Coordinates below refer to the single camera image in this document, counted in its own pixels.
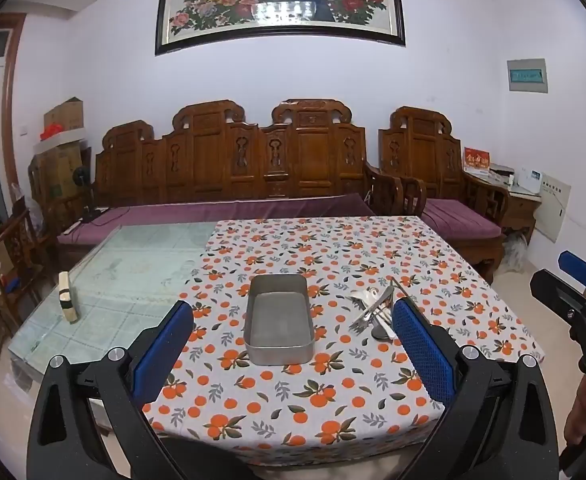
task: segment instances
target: beige floor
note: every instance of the beige floor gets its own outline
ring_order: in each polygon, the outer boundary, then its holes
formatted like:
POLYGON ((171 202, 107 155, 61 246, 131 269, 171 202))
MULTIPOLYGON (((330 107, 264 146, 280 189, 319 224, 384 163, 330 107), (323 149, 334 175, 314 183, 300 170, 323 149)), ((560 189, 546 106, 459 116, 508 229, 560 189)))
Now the beige floor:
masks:
MULTIPOLYGON (((496 277, 494 289, 529 327, 546 352, 542 371, 556 418, 558 443, 564 447, 562 429, 580 380, 577 368, 577 361, 581 355, 580 348, 569 339, 568 326, 531 297, 530 277, 530 272, 500 274, 496 277)), ((36 396, 36 386, 26 394, 14 383, 10 373, 8 352, 4 351, 0 362, 0 459, 18 480, 26 478, 26 442, 36 396)), ((116 439, 110 436, 105 441, 119 472, 128 475, 128 463, 116 439)), ((398 462, 406 463, 407 459, 407 453, 404 452, 400 459, 397 454, 389 454, 358 463, 334 464, 326 468, 287 468, 260 470, 258 473, 268 479, 380 480, 391 469, 396 468, 398 462)))

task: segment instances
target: glass tabletop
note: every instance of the glass tabletop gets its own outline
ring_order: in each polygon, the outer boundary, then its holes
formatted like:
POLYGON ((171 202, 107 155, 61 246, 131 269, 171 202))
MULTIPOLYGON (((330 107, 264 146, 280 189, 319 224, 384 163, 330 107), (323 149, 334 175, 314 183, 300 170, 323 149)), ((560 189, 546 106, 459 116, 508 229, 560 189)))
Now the glass tabletop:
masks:
POLYGON ((113 231, 70 271, 80 319, 64 318, 56 286, 13 337, 13 360, 39 381, 54 355, 81 363, 127 348, 171 309, 214 229, 215 222, 197 222, 113 231))

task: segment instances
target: purple cushion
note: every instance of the purple cushion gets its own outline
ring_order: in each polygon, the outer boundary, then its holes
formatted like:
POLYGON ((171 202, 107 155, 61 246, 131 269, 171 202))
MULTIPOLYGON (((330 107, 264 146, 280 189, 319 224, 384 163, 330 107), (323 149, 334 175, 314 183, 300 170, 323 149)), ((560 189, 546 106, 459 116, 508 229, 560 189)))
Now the purple cushion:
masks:
POLYGON ((372 216, 373 211, 355 193, 320 198, 287 200, 243 200, 189 204, 116 207, 90 224, 60 235, 61 244, 97 245, 120 225, 188 224, 254 218, 317 218, 331 216, 372 216))
POLYGON ((445 240, 497 238, 502 234, 499 226, 457 200, 429 198, 421 218, 445 240))

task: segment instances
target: orange fruit print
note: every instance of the orange fruit print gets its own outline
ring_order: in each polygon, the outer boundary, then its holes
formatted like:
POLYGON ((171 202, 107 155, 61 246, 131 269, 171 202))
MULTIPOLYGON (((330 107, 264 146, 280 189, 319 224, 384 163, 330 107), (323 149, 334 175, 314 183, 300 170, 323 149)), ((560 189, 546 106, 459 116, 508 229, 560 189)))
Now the orange fruit print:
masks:
POLYGON ((362 310, 350 294, 384 290, 391 279, 459 346, 473 342, 487 358, 510 362, 544 357, 516 314, 418 218, 228 220, 185 274, 180 297, 195 326, 157 400, 141 412, 155 431, 265 466, 357 460, 426 438, 442 410, 402 342, 351 329, 362 310), (248 356, 249 291, 270 273, 306 280, 307 362, 262 366, 248 356))

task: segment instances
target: white wall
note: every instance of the white wall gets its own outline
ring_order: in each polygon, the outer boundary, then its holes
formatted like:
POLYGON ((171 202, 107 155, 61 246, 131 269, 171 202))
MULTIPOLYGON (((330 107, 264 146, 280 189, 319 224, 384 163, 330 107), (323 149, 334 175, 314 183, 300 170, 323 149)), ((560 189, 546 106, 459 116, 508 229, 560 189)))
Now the white wall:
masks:
MULTIPOLYGON (((69 22, 69 93, 84 101, 94 153, 116 124, 143 119, 171 131, 185 105, 232 99, 249 122, 271 124, 289 98, 334 98, 367 129, 402 105, 445 113, 471 146, 497 149, 499 91, 488 0, 402 0, 407 47, 345 38, 288 36, 224 41, 154 56, 158 0, 99 0, 69 22)), ((41 107, 38 113, 46 111, 41 107)))
POLYGON ((20 187, 28 195, 26 168, 44 129, 44 113, 71 97, 68 26, 64 19, 27 14, 20 37, 13 79, 13 149, 20 187))
MULTIPOLYGON (((539 168, 572 186, 567 213, 586 224, 586 9, 579 0, 493 0, 500 30, 499 160, 539 168), (509 92, 506 60, 543 57, 548 94, 509 92)), ((586 260, 586 230, 564 219, 558 241, 535 231, 529 259, 558 269, 571 250, 586 260)))

